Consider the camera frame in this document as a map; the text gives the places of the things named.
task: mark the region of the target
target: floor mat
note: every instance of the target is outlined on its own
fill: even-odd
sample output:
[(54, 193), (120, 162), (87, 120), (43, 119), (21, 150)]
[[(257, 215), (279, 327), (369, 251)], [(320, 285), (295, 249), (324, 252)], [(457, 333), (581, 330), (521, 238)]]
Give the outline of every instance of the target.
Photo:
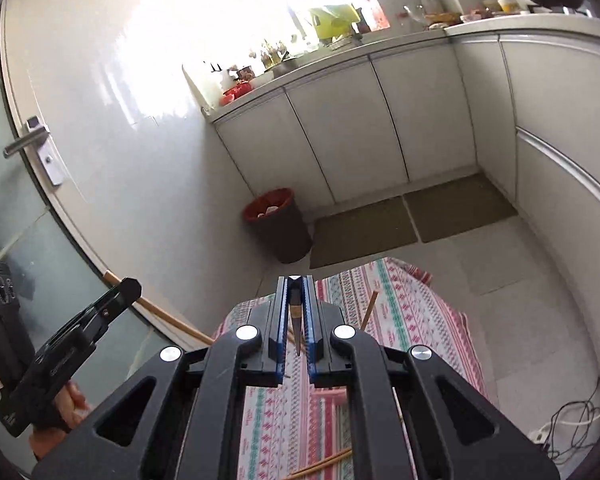
[(493, 224), (518, 213), (483, 174), (405, 195), (423, 242)]
[(418, 241), (397, 196), (315, 221), (310, 269), (380, 253)]

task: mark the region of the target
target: striped tablecloth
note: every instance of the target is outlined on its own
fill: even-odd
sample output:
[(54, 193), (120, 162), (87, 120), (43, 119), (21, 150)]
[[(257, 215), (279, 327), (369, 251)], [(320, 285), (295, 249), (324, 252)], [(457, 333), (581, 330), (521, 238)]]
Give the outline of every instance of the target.
[[(407, 350), (422, 343), (440, 355), (480, 393), (484, 382), (464, 314), (449, 307), (427, 284), (429, 273), (383, 258), (315, 282), (318, 297), (339, 306), (359, 326), (371, 293), (376, 307), (366, 331), (381, 345)], [(247, 321), (249, 311), (272, 296), (238, 304), (216, 336)], [(346, 404), (319, 395), (309, 384), (304, 353), (287, 345), (285, 379), (278, 388), (248, 388), (242, 420), (238, 480), (280, 480), (350, 446)], [(351, 459), (312, 478), (353, 479)]]

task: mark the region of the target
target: kitchen counter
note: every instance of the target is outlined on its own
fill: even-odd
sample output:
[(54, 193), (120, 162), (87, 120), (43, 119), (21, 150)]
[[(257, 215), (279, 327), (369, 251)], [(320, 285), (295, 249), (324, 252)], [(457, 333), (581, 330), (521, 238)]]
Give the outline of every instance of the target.
[(358, 57), (369, 56), (377, 52), (407, 46), (410, 44), (422, 43), (425, 41), (439, 40), (446, 37), (464, 36), (468, 34), (483, 34), (487, 32), (502, 31), (545, 31), (545, 32), (565, 32), (570, 34), (579, 34), (594, 37), (600, 40), (600, 20), (597, 18), (588, 18), (586, 16), (574, 16), (572, 14), (525, 14), (520, 16), (503, 16), (499, 18), (490, 18), (488, 20), (479, 20), (477, 22), (463, 23), (455, 25), (444, 30), (427, 30), (425, 32), (416, 32), (396, 38), (374, 41), (343, 52), (338, 52), (332, 56), (317, 60), (305, 66), (293, 70), (273, 81), (256, 88), (224, 107), (213, 110), (207, 120), (211, 123), (231, 113), (232, 111), (248, 104), (254, 99), (268, 94), (278, 88), (281, 88), (293, 81), (312, 73), (320, 72), (331, 66), (346, 62)]

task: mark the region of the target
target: white cabinet door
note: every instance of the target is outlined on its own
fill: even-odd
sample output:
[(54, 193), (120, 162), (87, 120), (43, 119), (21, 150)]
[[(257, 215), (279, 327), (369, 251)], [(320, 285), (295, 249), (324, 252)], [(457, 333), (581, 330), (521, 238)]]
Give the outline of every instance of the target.
[(501, 37), (517, 126), (600, 182), (600, 43), (557, 36)]
[(518, 205), (568, 270), (600, 352), (600, 188), (573, 163), (520, 135)]
[(336, 65), (287, 92), (337, 202), (407, 182), (371, 63)]
[(515, 199), (516, 125), (497, 36), (454, 40), (474, 124), (478, 165)]
[(458, 62), (447, 40), (372, 56), (410, 180), (475, 164), (474, 136)]
[(247, 105), (216, 123), (245, 180), (256, 194), (290, 187), (302, 211), (334, 203), (304, 131), (283, 93)]

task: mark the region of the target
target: tile floor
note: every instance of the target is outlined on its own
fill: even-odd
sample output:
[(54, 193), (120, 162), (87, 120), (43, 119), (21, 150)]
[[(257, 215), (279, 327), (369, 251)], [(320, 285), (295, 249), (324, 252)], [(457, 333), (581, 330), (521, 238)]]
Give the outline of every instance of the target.
[[(321, 279), (382, 256), (431, 272), (432, 288), (468, 315), (490, 400), (523, 433), (549, 421), (565, 402), (592, 393), (598, 368), (580, 311), (519, 217), (319, 269), (309, 270), (307, 255), (267, 269), (258, 295), (274, 292), (280, 275), (311, 273)], [(600, 393), (593, 401), (600, 406)], [(568, 448), (572, 433), (573, 428), (558, 427), (557, 449)], [(588, 442), (599, 434), (596, 422)], [(567, 478), (585, 454), (579, 451), (560, 466), (561, 476)]]

